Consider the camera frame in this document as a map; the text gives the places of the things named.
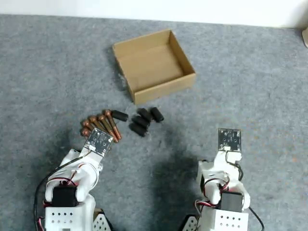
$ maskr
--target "black wire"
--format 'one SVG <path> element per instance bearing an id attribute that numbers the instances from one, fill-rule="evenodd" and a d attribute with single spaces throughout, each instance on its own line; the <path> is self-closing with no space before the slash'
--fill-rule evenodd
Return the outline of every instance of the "black wire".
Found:
<path id="1" fill-rule="evenodd" d="M 253 213 L 253 215 L 255 215 L 255 217 L 258 219 L 258 221 L 260 222 L 262 229 L 261 231 L 264 231 L 264 224 L 261 220 L 261 218 L 258 216 L 258 214 L 252 209 L 252 207 L 249 207 L 250 211 Z"/>
<path id="2" fill-rule="evenodd" d="M 244 172 L 241 168 L 241 166 L 239 164 L 234 164 L 234 163 L 231 163 L 229 161 L 227 161 L 227 153 L 226 153 L 226 162 L 234 167 L 237 167 L 237 169 L 239 170 L 239 181 L 242 181 L 243 177 L 244 177 Z M 260 225 L 262 226 L 262 229 L 261 231 L 264 231 L 264 224 L 261 220 L 261 218 L 258 216 L 258 214 L 251 208 L 249 207 L 249 210 L 253 213 L 253 215 L 255 215 L 255 217 L 257 218 L 257 220 L 260 222 Z"/>
<path id="3" fill-rule="evenodd" d="M 54 173 L 56 173 L 57 171 L 59 171 L 60 169 L 82 159 L 83 157 L 85 156 L 81 156 L 81 157 L 78 157 L 74 160 L 71 160 L 70 162 L 62 165 L 62 166 L 59 166 L 59 167 L 56 167 L 51 173 L 49 173 L 47 176 L 45 176 L 44 179 L 42 179 L 42 181 L 39 183 L 39 185 L 37 186 L 37 189 L 35 190 L 35 194 L 34 194 L 34 201 L 33 201 L 33 218 L 34 218 L 34 223 L 35 223 L 35 228 L 37 231 L 39 231 L 39 227 L 38 227 L 38 216 L 37 216 L 37 207 L 38 207 L 38 195 L 39 195 L 39 189 L 41 188 L 41 186 L 43 185 L 43 183 L 49 178 L 51 177 Z"/>

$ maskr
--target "gray carpet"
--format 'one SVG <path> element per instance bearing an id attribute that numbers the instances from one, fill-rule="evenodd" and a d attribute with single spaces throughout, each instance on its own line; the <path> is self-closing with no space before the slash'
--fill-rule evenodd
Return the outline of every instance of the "gray carpet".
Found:
<path id="1" fill-rule="evenodd" d="M 143 105 L 165 116 L 147 138 L 118 123 L 124 138 L 91 192 L 97 207 L 116 231 L 177 231 L 201 198 L 197 161 L 215 157 L 217 128 L 240 128 L 243 183 L 266 230 L 306 230 L 308 50 L 300 31 L 6 15 L 0 16 L 0 230 L 34 230 L 35 188 L 70 148 L 82 147 L 82 119 L 103 108 L 135 113 L 111 45 L 165 28 L 176 33 L 196 84 Z M 249 226 L 260 230 L 252 214 Z"/>

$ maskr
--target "white wall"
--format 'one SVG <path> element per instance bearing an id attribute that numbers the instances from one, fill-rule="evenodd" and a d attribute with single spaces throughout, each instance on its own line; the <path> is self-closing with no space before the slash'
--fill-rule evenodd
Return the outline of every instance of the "white wall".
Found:
<path id="1" fill-rule="evenodd" d="M 0 13 L 308 26 L 308 0 L 0 0 Z"/>

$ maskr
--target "wire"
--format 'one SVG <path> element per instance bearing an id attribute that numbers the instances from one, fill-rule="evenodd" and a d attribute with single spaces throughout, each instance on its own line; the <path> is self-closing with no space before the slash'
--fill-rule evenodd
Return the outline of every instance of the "wire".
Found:
<path id="1" fill-rule="evenodd" d="M 261 220 L 261 218 L 258 216 L 258 214 L 252 209 L 252 207 L 249 207 L 249 210 L 252 212 L 253 215 L 257 218 L 257 220 L 260 222 L 260 225 L 262 226 L 261 231 L 264 231 L 264 224 Z"/>
<path id="2" fill-rule="evenodd" d="M 202 207 L 203 206 L 207 206 L 207 207 L 211 207 L 211 208 L 216 207 L 216 205 L 210 203 L 210 201 L 195 200 L 194 206 L 197 209 L 199 216 L 201 216 L 201 210 L 202 210 L 202 208 L 201 208 L 201 210 L 199 209 L 199 207 L 198 207 L 199 205 L 201 205 Z"/>
<path id="3" fill-rule="evenodd" d="M 42 220 L 43 218 L 39 218 L 38 219 L 38 225 L 39 225 L 39 228 L 41 229 L 41 231 L 44 231 L 44 228 L 43 228 L 43 226 L 42 226 Z"/>
<path id="4" fill-rule="evenodd" d="M 229 184 L 229 182 L 230 182 L 230 178 L 229 178 L 229 177 L 228 177 L 228 181 L 225 181 L 225 180 L 223 180 L 223 179 L 221 179 L 221 178 L 211 178 L 211 179 L 208 179 L 208 180 L 204 183 L 204 185 L 203 185 L 203 195 L 204 195 L 205 197 L 206 197 L 206 195 L 205 195 L 205 185 L 206 185 L 207 183 L 213 181 L 213 180 L 222 180 L 222 181 L 225 183 L 225 184 L 222 186 L 223 189 L 226 189 L 227 186 L 228 186 L 228 184 Z"/>
<path id="5" fill-rule="evenodd" d="M 226 152 L 226 162 L 234 167 L 237 167 L 238 170 L 239 170 L 239 181 L 242 181 L 243 177 L 244 177 L 244 172 L 241 168 L 241 166 L 239 164 L 234 164 L 234 163 L 231 163 L 229 161 L 227 161 L 227 157 L 228 157 L 228 152 Z M 261 231 L 264 231 L 264 224 L 261 220 L 261 218 L 258 216 L 258 214 L 252 209 L 252 207 L 249 207 L 249 210 L 252 212 L 252 214 L 257 218 L 257 220 L 260 222 L 260 225 L 262 227 Z"/>
<path id="6" fill-rule="evenodd" d="M 50 179 L 47 182 L 47 184 L 49 184 L 52 181 L 62 181 L 62 180 L 65 180 L 67 182 L 67 184 L 72 183 L 74 186 L 76 186 L 76 184 L 72 181 L 72 179 L 65 178 L 65 177 L 55 177 L 55 178 L 52 178 L 52 179 Z"/>
<path id="7" fill-rule="evenodd" d="M 70 162 L 67 162 L 66 164 L 56 167 L 51 173 L 49 173 L 47 176 L 44 177 L 44 179 L 41 180 L 41 182 L 39 183 L 39 185 L 37 186 L 36 190 L 35 190 L 35 194 L 34 194 L 34 201 L 33 201 L 33 219 L 34 219 L 34 223 L 35 223 L 35 228 L 37 231 L 39 231 L 39 227 L 38 227 L 38 217 L 37 217 L 37 209 L 38 209 L 38 196 L 39 196 L 39 189 L 41 188 L 41 186 L 43 185 L 43 183 L 49 178 L 51 177 L 54 173 L 56 173 L 57 171 L 59 171 L 60 169 L 78 161 L 81 160 L 82 158 L 86 157 L 89 153 L 91 152 L 91 150 L 85 154 L 84 156 L 78 157 L 76 159 L 71 160 Z"/>
<path id="8" fill-rule="evenodd" d="M 244 172 L 242 170 L 242 167 L 239 164 L 237 164 L 237 163 L 234 164 L 234 163 L 229 162 L 227 159 L 228 159 L 228 151 L 226 151 L 226 162 L 229 165 L 232 165 L 232 166 L 234 166 L 234 167 L 236 167 L 238 169 L 238 171 L 239 171 L 239 181 L 242 181 L 242 179 L 244 177 Z"/>

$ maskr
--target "copper screw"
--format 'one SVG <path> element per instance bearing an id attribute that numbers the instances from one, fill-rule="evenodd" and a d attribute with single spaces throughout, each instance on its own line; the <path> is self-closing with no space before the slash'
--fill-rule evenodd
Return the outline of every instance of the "copper screw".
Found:
<path id="1" fill-rule="evenodd" d="M 83 128 L 81 130 L 81 135 L 84 136 L 84 137 L 89 137 L 90 134 L 91 134 L 91 131 L 88 128 Z"/>
<path id="2" fill-rule="evenodd" d="M 94 116 L 94 115 L 90 116 L 90 117 L 89 117 L 89 120 L 90 120 L 91 123 L 95 124 L 95 126 L 96 126 L 98 129 L 100 129 L 100 130 L 106 132 L 106 129 L 104 129 L 104 127 L 100 124 L 100 122 L 98 122 L 96 116 Z"/>
<path id="3" fill-rule="evenodd" d="M 82 126 L 85 127 L 85 128 L 89 128 L 91 131 L 93 131 L 93 129 L 94 129 L 93 125 L 90 123 L 90 121 L 88 119 L 86 119 L 82 122 Z"/>
<path id="4" fill-rule="evenodd" d="M 119 140 L 122 139 L 121 134 L 120 134 L 119 130 L 117 129 L 116 123 L 115 123 L 114 119 L 111 117 L 111 111 L 110 110 L 106 110 L 105 111 L 105 116 L 108 117 L 108 120 L 109 120 L 113 130 L 115 131 L 115 134 L 116 134 L 117 138 Z"/>
<path id="5" fill-rule="evenodd" d="M 110 127 L 110 125 L 108 124 L 108 122 L 106 121 L 106 117 L 104 115 L 98 115 L 98 120 L 100 120 L 102 122 L 102 124 L 105 126 L 105 128 L 107 129 L 107 131 L 109 132 L 110 135 L 112 135 L 114 137 L 114 141 L 117 143 L 119 142 L 118 138 L 116 137 L 116 135 L 114 134 L 114 132 L 112 131 L 112 128 Z"/>

